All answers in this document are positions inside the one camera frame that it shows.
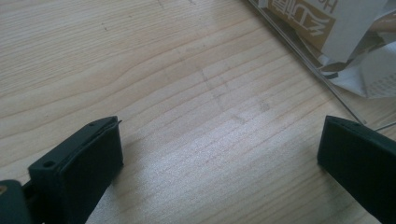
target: light wood surface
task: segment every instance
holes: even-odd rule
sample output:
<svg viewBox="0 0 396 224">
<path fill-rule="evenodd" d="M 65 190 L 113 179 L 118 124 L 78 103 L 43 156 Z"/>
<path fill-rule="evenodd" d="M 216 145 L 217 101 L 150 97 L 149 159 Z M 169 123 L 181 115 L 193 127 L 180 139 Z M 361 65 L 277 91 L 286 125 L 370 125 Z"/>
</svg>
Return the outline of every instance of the light wood surface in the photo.
<svg viewBox="0 0 396 224">
<path fill-rule="evenodd" d="M 377 223 L 316 161 L 352 117 L 246 1 L 1 0 L 0 179 L 112 115 L 88 223 Z"/>
</svg>

